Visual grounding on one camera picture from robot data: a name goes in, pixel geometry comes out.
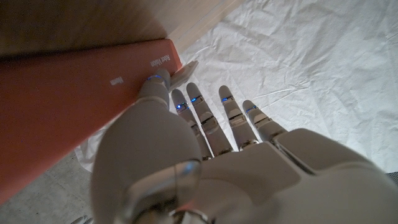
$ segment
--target white cloth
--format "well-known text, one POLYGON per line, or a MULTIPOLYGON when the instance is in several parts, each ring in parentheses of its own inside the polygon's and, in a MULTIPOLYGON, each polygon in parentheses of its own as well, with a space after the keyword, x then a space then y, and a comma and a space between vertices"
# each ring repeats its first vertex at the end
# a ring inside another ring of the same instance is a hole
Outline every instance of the white cloth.
MULTIPOLYGON (((180 57, 199 61, 190 82, 231 143, 221 85, 287 130, 311 129, 398 171, 398 1, 246 1, 180 57)), ((76 154, 88 167, 85 150, 76 154)))

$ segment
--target wooden surface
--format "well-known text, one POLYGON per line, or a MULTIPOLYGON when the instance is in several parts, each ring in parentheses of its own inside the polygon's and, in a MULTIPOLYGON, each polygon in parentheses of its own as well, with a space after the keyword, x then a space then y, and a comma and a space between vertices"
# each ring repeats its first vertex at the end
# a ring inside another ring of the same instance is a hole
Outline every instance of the wooden surface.
POLYGON ((242 1, 0 1, 0 57, 163 38, 181 52, 242 1))

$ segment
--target blue led light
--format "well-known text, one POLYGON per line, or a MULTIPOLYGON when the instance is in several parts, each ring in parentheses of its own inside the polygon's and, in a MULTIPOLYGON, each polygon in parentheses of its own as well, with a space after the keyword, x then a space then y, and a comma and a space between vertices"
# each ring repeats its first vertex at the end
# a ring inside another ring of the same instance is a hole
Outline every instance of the blue led light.
POLYGON ((252 108, 250 108, 250 109, 248 109, 247 111, 246 111, 246 113, 248 113, 250 110, 253 110, 253 109, 256 109, 257 108, 257 106, 253 106, 252 108))
POLYGON ((151 80, 152 77, 156 77, 156 78, 161 78, 161 79, 163 79, 160 75, 153 75, 153 76, 151 76, 151 77, 148 77, 147 80, 151 80))

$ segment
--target robot finger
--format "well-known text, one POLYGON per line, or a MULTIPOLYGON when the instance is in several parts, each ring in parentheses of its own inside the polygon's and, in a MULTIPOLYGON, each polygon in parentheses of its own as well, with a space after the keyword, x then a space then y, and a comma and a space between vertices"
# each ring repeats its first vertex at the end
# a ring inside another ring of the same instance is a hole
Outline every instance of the robot finger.
POLYGON ((275 136, 286 132, 281 125, 265 115, 250 100, 243 102, 243 109, 263 141, 272 141, 275 136))
POLYGON ((213 116, 213 113, 209 109, 196 84, 189 83, 187 85, 187 92, 214 156, 232 152, 232 146, 218 124, 217 119, 213 116))
POLYGON ((258 140, 253 133, 245 115, 235 102, 235 99, 227 86, 221 86, 218 90, 220 100, 224 106, 225 113, 228 117, 236 144, 239 150, 247 149, 253 144, 257 144, 258 140))
POLYGON ((180 90, 176 89, 172 91, 172 99, 178 115, 181 116, 189 124, 193 133, 197 137, 203 160, 211 159, 213 156, 211 155, 210 148, 207 145, 206 139, 203 136, 203 133, 201 132, 199 125, 197 124, 196 119, 193 116, 193 113, 189 108, 184 95, 180 90))

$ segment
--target white robotic hand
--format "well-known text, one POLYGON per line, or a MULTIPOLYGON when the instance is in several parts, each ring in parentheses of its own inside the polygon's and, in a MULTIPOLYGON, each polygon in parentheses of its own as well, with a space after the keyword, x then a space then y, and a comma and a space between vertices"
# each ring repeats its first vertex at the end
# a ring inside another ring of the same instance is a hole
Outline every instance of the white robotic hand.
POLYGON ((398 223, 397 186, 359 154, 286 131, 245 101, 259 142, 222 86, 234 152, 195 84, 187 92, 200 124, 178 90, 183 119, 168 111, 169 83, 165 71, 150 77, 105 134, 91 186, 97 223, 398 223))

